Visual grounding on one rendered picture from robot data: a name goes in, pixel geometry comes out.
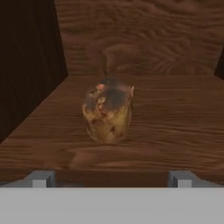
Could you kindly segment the brown wooden cabinet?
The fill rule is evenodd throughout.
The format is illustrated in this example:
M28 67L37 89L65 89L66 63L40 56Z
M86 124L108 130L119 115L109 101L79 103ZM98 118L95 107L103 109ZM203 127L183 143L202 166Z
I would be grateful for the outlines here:
M81 106L112 76L135 89L129 134L93 141ZM0 185L224 185L224 0L0 0Z

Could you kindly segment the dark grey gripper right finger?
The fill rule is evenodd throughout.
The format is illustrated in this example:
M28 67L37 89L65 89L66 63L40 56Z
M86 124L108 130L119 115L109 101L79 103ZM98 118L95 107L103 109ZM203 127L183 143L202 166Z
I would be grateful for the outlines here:
M199 178L191 171L169 171L169 187L221 187L219 184Z

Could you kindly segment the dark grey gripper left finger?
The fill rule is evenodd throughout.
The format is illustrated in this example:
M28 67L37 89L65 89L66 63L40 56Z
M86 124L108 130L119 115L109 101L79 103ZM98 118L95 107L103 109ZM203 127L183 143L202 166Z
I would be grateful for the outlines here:
M55 187L55 171L33 171L25 178L4 184L3 187Z

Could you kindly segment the golden brown bread loaf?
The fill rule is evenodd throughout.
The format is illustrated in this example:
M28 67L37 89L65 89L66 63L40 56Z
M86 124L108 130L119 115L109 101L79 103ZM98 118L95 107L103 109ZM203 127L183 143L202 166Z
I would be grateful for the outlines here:
M87 133L102 144L117 144L128 132L135 87L106 78L91 87L82 104Z

